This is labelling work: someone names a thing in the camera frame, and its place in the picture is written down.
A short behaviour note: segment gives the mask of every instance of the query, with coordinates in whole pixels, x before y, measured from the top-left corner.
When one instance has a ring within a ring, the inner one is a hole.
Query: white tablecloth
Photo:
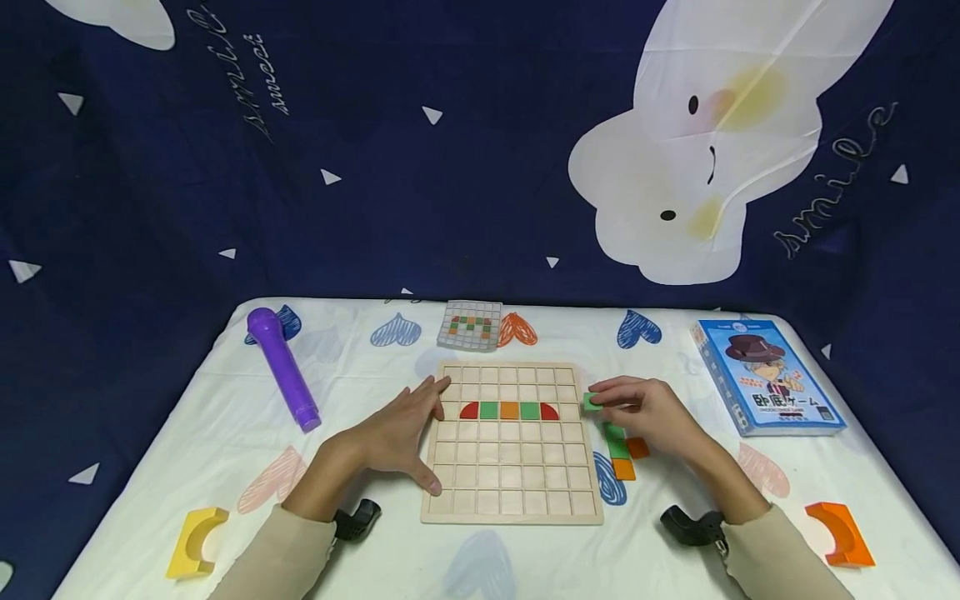
[[[308,435],[287,411],[260,349],[244,344],[247,314],[259,306],[279,310],[284,304],[302,322],[290,346],[324,420]],[[632,348],[621,348],[617,330],[624,309],[504,306],[504,314],[517,312],[533,327],[538,342],[526,346],[514,339],[492,354],[477,354],[437,348],[441,303],[246,302],[197,369],[55,598],[206,598],[276,502],[272,497],[241,514],[240,496],[288,446],[309,461],[326,438],[365,418],[403,386],[418,383],[440,361],[485,359],[573,363],[585,385],[621,373],[666,380],[733,456],[751,448],[780,466],[790,493],[770,497],[821,556],[832,550],[832,537],[806,515],[804,506],[830,501],[850,507],[877,563],[860,571],[836,569],[855,597],[960,597],[957,563],[789,325],[774,318],[850,427],[835,438],[753,438],[742,449],[688,333],[696,319],[739,315],[635,310],[660,328],[658,343],[641,339]],[[418,340],[409,346],[373,346],[372,333],[397,314],[420,325]],[[593,427],[591,434],[594,449],[606,453],[599,430]],[[741,598],[712,548],[681,548],[659,525],[660,514],[672,504],[692,516],[710,508],[692,475],[656,452],[637,461],[635,469],[636,481],[625,484],[626,504],[606,506],[606,522],[598,527],[424,525],[421,492],[413,482],[368,475],[351,500],[369,497],[383,508],[383,516],[362,543],[337,545],[316,597]],[[227,523],[204,546],[204,557],[216,562],[213,574],[181,582],[165,579],[184,516],[210,506],[230,511]]]

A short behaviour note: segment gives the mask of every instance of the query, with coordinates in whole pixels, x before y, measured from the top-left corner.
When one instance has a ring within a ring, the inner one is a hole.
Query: black clip
[[[727,555],[727,537],[723,535],[723,529],[720,528],[723,515],[717,511],[710,511],[701,516],[700,520],[695,521],[684,512],[684,509],[675,504],[660,515],[660,522],[674,540],[684,546],[714,544],[720,549],[721,554]]]
[[[360,506],[353,512],[353,516],[344,511],[337,511],[333,520],[337,523],[337,539],[343,541],[360,541],[369,532],[373,523],[380,517],[380,505],[364,498]]]

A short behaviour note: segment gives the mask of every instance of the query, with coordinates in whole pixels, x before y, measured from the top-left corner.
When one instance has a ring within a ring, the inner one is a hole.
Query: beige sleeve
[[[853,600],[780,507],[722,527],[730,549],[727,572],[751,600]]]
[[[209,600],[302,600],[324,570],[336,523],[306,520],[274,506]]]

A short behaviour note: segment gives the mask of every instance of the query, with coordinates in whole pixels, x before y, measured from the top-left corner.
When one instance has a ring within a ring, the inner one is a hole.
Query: grid
[[[424,523],[603,523],[603,502],[572,365],[444,363],[444,420],[427,465]]]
[[[446,304],[437,344],[461,350],[496,349],[502,308],[500,302],[451,300]]]

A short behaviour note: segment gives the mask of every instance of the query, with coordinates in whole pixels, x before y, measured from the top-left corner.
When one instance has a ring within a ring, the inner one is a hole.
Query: hand
[[[659,379],[621,375],[594,383],[589,390],[596,393],[590,401],[604,406],[601,419],[663,452],[686,459],[712,441],[670,386]]]
[[[785,377],[783,379],[783,383],[786,384],[788,389],[793,390],[794,392],[802,392],[804,390],[804,386],[793,377]]]
[[[435,381],[431,375],[413,392],[403,388],[389,404],[341,435],[361,449],[364,467],[406,473],[420,487],[440,495],[440,480],[420,460],[419,446],[430,415],[444,419],[440,394],[448,385],[449,377]]]

